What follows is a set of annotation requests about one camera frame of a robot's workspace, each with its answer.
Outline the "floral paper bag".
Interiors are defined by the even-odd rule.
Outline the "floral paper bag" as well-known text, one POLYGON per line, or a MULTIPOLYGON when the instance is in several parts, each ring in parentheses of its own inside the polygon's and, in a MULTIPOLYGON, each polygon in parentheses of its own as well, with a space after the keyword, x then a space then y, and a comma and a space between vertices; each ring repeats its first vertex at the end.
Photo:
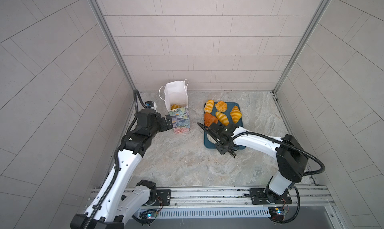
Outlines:
POLYGON ((165 102, 175 134, 187 133, 191 130, 188 84, 188 79, 178 80, 167 83, 159 89, 159 97, 165 102))

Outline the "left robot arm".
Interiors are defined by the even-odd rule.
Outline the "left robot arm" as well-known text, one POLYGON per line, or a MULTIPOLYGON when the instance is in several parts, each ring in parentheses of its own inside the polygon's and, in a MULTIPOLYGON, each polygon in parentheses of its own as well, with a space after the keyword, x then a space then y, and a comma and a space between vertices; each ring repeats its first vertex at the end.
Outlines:
POLYGON ((127 132, 114 152, 114 166, 101 190, 83 214, 74 216, 72 229, 123 229, 142 205, 157 200, 156 183, 146 180, 140 181, 125 199, 122 196, 153 138, 173 128, 172 119, 152 108, 142 109, 136 118, 135 129, 127 132))

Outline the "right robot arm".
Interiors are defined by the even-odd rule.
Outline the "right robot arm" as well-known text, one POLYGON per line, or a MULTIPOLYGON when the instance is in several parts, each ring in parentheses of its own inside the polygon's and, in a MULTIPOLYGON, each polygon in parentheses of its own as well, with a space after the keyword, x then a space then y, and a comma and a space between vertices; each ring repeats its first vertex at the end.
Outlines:
POLYGON ((220 154, 228 152, 236 157, 235 151, 243 146, 262 152, 277 161, 278 172, 262 193, 262 199, 270 204, 282 203, 282 196, 288 193, 288 188, 301 182, 309 157, 304 155, 303 149, 291 135, 287 134, 282 138, 269 137, 234 124, 224 126, 213 123, 210 126, 199 126, 220 154))

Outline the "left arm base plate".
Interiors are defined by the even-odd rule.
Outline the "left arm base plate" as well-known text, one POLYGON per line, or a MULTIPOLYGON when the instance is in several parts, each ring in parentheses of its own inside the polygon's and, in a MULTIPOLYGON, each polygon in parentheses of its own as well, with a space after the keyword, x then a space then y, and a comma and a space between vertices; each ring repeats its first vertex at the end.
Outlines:
POLYGON ((172 191, 169 189, 159 190, 157 189, 157 194, 155 200, 151 204, 143 204, 145 207, 160 207, 160 206, 169 206, 171 200, 172 191))

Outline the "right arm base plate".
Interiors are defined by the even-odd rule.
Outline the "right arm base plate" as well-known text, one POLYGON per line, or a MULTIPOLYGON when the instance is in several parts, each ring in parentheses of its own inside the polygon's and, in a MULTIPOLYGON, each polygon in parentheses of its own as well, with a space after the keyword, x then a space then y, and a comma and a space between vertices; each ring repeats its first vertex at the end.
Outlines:
POLYGON ((286 189, 284 193, 279 196, 272 191, 265 193, 263 188, 254 188, 250 189, 250 198, 253 205, 282 205, 282 204, 292 204, 291 195, 286 189))

